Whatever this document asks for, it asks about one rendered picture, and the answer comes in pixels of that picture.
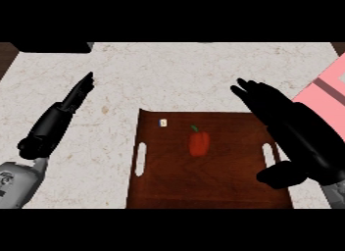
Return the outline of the black appliance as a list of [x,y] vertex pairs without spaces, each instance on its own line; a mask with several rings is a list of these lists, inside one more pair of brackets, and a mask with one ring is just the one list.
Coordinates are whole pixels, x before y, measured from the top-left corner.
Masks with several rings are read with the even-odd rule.
[[25,53],[90,53],[93,42],[13,42]]

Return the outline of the brown wooden tray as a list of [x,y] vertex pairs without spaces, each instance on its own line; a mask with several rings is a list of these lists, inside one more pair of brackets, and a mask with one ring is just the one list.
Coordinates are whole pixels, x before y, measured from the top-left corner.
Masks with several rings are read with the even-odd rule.
[[[159,120],[167,126],[159,127]],[[210,135],[208,152],[188,151],[189,126]],[[251,113],[142,110],[133,148],[128,209],[290,209],[290,193],[256,180],[275,142]]]

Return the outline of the red bell pepper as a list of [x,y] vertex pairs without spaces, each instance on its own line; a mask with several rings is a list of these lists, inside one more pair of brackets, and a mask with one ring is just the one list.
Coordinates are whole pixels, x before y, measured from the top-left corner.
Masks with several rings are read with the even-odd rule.
[[208,152],[210,147],[210,135],[205,131],[201,131],[195,125],[189,126],[192,133],[188,137],[188,151],[192,157],[201,157]]

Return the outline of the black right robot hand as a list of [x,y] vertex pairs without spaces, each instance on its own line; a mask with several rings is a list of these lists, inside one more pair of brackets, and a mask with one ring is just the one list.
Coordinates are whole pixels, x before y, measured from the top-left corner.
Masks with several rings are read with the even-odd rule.
[[321,185],[345,180],[345,141],[313,110],[263,82],[239,78],[230,90],[288,157],[257,173],[257,181],[279,189],[307,178]]

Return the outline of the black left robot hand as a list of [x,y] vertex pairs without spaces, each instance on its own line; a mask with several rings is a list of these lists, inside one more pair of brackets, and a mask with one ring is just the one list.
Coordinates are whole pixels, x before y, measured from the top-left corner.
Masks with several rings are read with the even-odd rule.
[[47,158],[65,134],[72,116],[93,90],[93,73],[87,73],[60,102],[40,115],[26,137],[18,143],[19,156],[26,160]]

